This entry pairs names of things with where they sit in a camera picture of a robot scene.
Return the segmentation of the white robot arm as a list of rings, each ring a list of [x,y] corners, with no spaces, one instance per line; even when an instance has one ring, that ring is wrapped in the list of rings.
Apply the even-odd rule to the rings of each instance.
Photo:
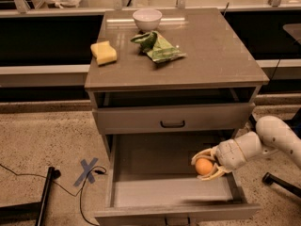
[[[283,120],[264,116],[258,119],[255,132],[248,132],[202,150],[193,156],[191,164],[196,167],[200,159],[210,161],[212,169],[198,174],[200,180],[209,181],[239,169],[250,160],[276,151],[288,155],[301,169],[301,139]]]

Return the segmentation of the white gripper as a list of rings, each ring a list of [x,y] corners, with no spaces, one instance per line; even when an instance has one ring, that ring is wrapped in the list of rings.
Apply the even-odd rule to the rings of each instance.
[[[246,163],[244,149],[246,142],[242,139],[229,139],[219,143],[216,148],[208,148],[196,153],[191,164],[195,165],[200,158],[210,160],[213,164],[216,162],[221,166],[214,164],[210,167],[197,167],[198,178],[202,181],[210,181],[239,169]]]

